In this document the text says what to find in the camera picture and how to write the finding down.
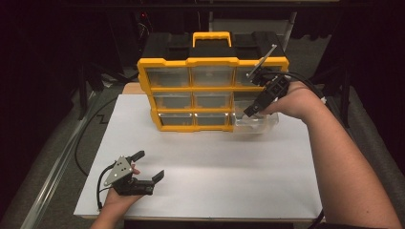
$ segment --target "small parts organizer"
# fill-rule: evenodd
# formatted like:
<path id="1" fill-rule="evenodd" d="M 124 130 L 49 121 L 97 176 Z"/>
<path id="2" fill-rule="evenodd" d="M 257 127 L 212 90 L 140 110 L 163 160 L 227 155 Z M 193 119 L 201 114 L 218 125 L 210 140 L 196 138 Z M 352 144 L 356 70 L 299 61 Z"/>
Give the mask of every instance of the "small parts organizer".
<path id="1" fill-rule="evenodd" d="M 260 133 L 277 123 L 277 114 L 244 115 L 263 89 L 246 74 L 273 44 L 263 66 L 286 72 L 288 60 L 272 31 L 151 33 L 138 62 L 139 83 L 158 129 Z"/>

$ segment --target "white table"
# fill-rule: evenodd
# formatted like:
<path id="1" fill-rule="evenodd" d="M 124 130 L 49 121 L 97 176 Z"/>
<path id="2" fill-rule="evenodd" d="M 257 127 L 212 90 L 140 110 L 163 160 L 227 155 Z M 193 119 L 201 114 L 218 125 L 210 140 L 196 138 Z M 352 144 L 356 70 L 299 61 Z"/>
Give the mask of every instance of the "white table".
<path id="1" fill-rule="evenodd" d="M 75 215 L 95 218 L 101 171 L 119 156 L 144 150 L 137 178 L 150 179 L 160 170 L 165 177 L 153 196 L 132 206 L 127 219 L 298 221 L 318 216 L 322 207 L 301 120 L 279 114 L 279 123 L 263 135 L 169 133 L 157 130 L 149 110 L 146 95 L 119 96 Z"/>

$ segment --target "yellow handle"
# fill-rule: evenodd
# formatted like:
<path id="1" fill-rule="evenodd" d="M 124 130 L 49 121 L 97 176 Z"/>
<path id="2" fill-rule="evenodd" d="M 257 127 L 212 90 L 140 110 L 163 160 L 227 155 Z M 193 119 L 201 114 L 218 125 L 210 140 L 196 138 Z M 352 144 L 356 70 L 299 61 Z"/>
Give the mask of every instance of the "yellow handle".
<path id="1" fill-rule="evenodd" d="M 231 47 L 229 31 L 198 31 L 193 33 L 193 48 L 196 47 L 196 40 L 217 40 L 226 39 Z"/>

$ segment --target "person's left hand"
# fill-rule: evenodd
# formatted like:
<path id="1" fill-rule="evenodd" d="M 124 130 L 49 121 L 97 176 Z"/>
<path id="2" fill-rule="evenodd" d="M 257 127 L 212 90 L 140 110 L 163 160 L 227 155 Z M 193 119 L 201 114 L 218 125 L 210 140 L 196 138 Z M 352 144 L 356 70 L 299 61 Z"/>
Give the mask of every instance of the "person's left hand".
<path id="1" fill-rule="evenodd" d="M 132 165 L 133 173 L 138 175 L 139 170 Z M 125 215 L 128 209 L 143 196 L 120 196 L 114 188 L 108 191 L 104 206 L 91 228 L 114 228 L 116 223 Z"/>

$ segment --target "transparent bin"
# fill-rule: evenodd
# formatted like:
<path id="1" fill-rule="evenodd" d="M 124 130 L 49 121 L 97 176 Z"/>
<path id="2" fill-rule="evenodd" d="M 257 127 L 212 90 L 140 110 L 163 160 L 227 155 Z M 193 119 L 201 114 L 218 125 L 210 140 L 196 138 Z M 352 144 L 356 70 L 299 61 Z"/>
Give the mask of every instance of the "transparent bin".
<path id="1" fill-rule="evenodd" d="M 189 87 L 188 68 L 145 68 L 151 87 Z"/>
<path id="2" fill-rule="evenodd" d="M 233 69 L 229 66 L 199 66 L 191 68 L 194 86 L 231 86 Z"/>
<path id="3" fill-rule="evenodd" d="M 235 93 L 231 121 L 234 133 L 262 134 L 272 129 L 278 123 L 277 113 L 272 115 L 255 114 L 248 117 L 244 110 L 250 106 L 257 93 Z"/>
<path id="4" fill-rule="evenodd" d="M 188 113 L 159 114 L 163 126 L 191 126 L 193 125 L 193 115 Z"/>
<path id="5" fill-rule="evenodd" d="M 196 108 L 229 108 L 231 92 L 193 93 Z"/>
<path id="6" fill-rule="evenodd" d="M 158 109 L 191 108 L 191 93 L 153 93 Z"/>
<path id="7" fill-rule="evenodd" d="M 218 126 L 228 124 L 228 113 L 199 113 L 194 114 L 199 126 Z"/>
<path id="8" fill-rule="evenodd" d="M 250 79 L 247 78 L 247 74 L 249 74 L 254 67 L 238 67 L 236 68 L 235 72 L 235 85 L 237 86 L 255 86 L 250 82 Z M 281 71 L 281 67 L 279 66 L 271 66 L 271 67 L 265 67 L 268 70 L 271 70 L 273 72 L 279 72 Z"/>

